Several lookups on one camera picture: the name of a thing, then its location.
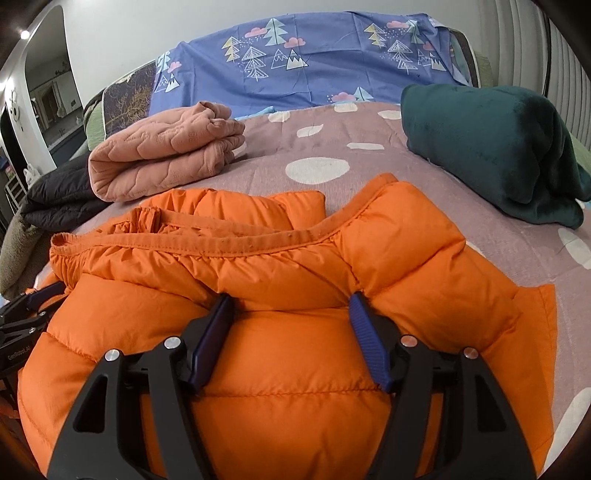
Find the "orange puffer jacket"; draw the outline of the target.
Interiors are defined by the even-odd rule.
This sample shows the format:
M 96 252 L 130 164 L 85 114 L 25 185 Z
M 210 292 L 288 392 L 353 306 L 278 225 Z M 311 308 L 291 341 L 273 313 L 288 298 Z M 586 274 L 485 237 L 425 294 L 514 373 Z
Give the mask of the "orange puffer jacket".
M 110 349 L 179 334 L 217 296 L 238 304 L 193 412 L 224 479 L 360 479 L 389 413 L 349 323 L 362 292 L 429 347 L 476 348 L 536 467 L 554 435 L 557 306 L 516 285 L 415 186 L 390 174 L 339 212 L 315 191 L 270 197 L 172 190 L 84 235 L 51 242 L 66 299 L 18 382 L 26 440 L 46 470 L 66 416 Z

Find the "olive fleece garment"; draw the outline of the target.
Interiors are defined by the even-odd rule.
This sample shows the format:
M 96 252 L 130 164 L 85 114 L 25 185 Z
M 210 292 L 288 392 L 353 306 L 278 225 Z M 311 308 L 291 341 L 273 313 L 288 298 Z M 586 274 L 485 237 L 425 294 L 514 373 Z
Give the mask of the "olive fleece garment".
M 28 223 L 19 208 L 1 246 L 1 296 L 12 301 L 35 284 L 49 260 L 51 234 Z

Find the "black folded jacket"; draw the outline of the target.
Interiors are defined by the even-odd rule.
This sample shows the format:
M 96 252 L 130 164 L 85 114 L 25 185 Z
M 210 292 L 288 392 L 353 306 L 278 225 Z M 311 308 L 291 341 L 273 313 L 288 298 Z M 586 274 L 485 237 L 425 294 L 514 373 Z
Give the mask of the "black folded jacket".
M 88 158 L 79 155 L 37 180 L 28 189 L 23 219 L 47 232 L 72 232 L 110 206 L 91 188 Z

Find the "white metal rack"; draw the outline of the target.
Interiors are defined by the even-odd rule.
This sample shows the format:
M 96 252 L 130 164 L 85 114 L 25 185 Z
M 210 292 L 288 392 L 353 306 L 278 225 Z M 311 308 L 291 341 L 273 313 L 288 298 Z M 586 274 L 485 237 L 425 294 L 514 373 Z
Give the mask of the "white metal rack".
M 17 175 L 8 179 L 4 186 L 4 192 L 12 213 L 16 213 L 26 200 L 26 189 L 22 186 Z

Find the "white lucky cat figurine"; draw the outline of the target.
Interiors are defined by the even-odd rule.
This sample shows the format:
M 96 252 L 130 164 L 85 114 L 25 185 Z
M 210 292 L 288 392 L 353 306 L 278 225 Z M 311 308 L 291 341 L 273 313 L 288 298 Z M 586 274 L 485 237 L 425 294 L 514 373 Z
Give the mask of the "white lucky cat figurine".
M 42 174 L 31 164 L 23 170 L 27 187 L 31 187 L 36 181 L 38 181 Z

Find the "pink quilted folded garment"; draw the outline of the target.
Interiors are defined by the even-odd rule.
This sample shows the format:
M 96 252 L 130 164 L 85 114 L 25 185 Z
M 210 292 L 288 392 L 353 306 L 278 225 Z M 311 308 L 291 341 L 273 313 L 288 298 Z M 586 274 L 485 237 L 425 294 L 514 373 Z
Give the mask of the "pink quilted folded garment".
M 128 202 L 211 178 L 245 144 L 245 125 L 228 107 L 199 102 L 139 120 L 95 147 L 90 184 L 106 202 Z

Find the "dark tree print blanket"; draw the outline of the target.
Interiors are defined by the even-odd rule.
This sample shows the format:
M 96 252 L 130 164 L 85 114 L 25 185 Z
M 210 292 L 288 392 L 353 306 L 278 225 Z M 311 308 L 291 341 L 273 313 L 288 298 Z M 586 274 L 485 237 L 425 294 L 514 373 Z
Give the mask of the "dark tree print blanket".
M 149 62 L 109 85 L 103 92 L 105 137 L 146 118 L 155 78 L 155 63 Z

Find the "dark green folded garment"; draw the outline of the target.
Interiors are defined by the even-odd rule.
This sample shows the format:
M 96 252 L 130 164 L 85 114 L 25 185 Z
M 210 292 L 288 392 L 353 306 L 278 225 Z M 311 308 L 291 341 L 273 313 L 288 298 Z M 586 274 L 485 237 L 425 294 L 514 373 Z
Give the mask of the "dark green folded garment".
M 503 213 L 538 225 L 583 224 L 590 175 L 546 97 L 516 86 L 411 85 L 401 111 L 408 149 Z

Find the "green pillow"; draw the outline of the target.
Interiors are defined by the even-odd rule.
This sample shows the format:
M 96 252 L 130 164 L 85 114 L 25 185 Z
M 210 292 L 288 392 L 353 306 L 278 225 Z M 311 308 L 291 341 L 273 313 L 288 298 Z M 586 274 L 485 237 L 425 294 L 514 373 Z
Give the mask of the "green pillow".
M 591 173 L 591 151 L 588 150 L 573 134 L 570 134 L 576 161 L 588 173 Z

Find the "pink polka dot bedspread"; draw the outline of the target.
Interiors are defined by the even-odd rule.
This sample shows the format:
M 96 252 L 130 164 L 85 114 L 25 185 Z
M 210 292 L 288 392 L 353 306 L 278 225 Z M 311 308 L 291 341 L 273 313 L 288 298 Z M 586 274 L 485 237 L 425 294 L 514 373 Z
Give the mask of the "pink polka dot bedspread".
M 407 146 L 403 108 L 233 123 L 202 104 L 143 120 L 92 165 L 181 151 L 238 162 L 49 252 L 65 298 L 20 371 L 53 479 L 533 479 L 555 436 L 557 277 L 587 232 L 504 245 L 477 197 Z

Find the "blue tree print sheet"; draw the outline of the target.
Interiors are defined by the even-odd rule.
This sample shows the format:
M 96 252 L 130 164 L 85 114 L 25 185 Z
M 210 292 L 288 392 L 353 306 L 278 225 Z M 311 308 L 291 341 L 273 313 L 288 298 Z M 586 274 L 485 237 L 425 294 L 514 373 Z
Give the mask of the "blue tree print sheet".
M 149 112 L 209 101 L 247 117 L 397 103 L 411 84 L 470 83 L 451 30 L 427 14 L 298 13 L 240 24 L 164 52 L 155 61 Z

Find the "grey curtain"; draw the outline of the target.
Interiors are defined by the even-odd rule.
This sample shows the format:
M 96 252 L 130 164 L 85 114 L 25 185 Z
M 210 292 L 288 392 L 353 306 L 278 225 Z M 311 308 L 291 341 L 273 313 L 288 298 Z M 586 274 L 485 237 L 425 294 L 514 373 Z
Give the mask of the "grey curtain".
M 558 27 L 531 1 L 480 1 L 481 45 L 494 86 L 536 91 L 590 146 L 590 78 Z

